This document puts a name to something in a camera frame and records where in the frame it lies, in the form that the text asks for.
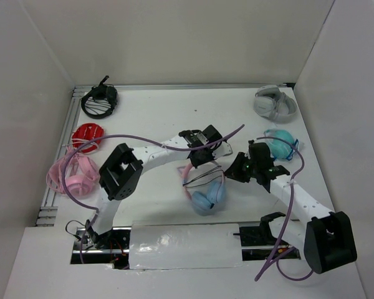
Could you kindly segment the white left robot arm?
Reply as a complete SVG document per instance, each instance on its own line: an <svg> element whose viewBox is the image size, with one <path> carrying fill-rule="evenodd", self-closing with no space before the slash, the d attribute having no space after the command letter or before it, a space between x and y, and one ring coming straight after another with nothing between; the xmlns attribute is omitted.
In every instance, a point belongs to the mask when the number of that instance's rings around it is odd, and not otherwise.
<svg viewBox="0 0 374 299"><path fill-rule="evenodd" d="M214 126L184 130L158 146L130 148L118 145L99 169L98 211L86 221L89 242L102 249L110 245L113 219L122 200L131 196L142 174L167 163L190 160L196 168L233 151Z"/></svg>

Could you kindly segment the pink blue cat-ear headphones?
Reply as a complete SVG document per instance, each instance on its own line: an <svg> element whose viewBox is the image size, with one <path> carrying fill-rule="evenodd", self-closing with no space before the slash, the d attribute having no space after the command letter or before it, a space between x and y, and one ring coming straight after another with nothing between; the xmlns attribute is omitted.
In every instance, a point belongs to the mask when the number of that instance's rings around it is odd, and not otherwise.
<svg viewBox="0 0 374 299"><path fill-rule="evenodd" d="M181 186L187 199L189 199L191 202L194 211L202 216L215 213L218 206L224 202L226 194L225 175L222 166L215 161L210 162L210 164L212 164L214 167L193 179L188 179L189 172L193 169L193 165L191 163L177 168L177 171L181 177ZM209 184L207 192L190 192L191 188L200 187L200 185L192 186L192 183L218 171L220 172L219 176L216 176L212 180L201 185L204 186Z"/></svg>

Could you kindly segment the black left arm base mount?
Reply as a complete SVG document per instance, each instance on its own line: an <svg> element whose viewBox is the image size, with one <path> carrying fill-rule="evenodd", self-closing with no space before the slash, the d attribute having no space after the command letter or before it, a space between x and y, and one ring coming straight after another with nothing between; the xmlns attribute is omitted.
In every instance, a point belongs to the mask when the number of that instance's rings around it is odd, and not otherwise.
<svg viewBox="0 0 374 299"><path fill-rule="evenodd" d="M95 244L85 233L84 225L71 220L64 227L73 237L71 265L110 264L117 270L128 270L131 227L115 227L102 241Z"/></svg>

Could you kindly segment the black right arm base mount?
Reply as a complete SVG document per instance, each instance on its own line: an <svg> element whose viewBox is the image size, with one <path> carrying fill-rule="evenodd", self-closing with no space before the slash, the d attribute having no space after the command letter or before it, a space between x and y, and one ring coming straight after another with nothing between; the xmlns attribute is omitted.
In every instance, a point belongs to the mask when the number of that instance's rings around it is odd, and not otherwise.
<svg viewBox="0 0 374 299"><path fill-rule="evenodd" d="M259 222L240 224L239 230L233 236L241 243L242 261L265 261L270 255L278 237L271 234L269 223L274 220L281 220L285 214L273 212L262 216Z"/></svg>

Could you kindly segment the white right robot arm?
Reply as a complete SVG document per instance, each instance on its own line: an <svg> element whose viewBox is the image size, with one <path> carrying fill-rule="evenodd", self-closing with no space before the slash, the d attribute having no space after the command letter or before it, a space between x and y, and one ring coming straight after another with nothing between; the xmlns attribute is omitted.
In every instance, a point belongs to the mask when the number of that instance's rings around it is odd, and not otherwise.
<svg viewBox="0 0 374 299"><path fill-rule="evenodd" d="M266 143L250 141L248 152L238 153L225 175L240 183L255 179L287 206L286 214L262 217L259 236L264 243L287 242L317 274L357 260L346 213L334 212L319 203L296 183L295 176L285 167L276 166Z"/></svg>

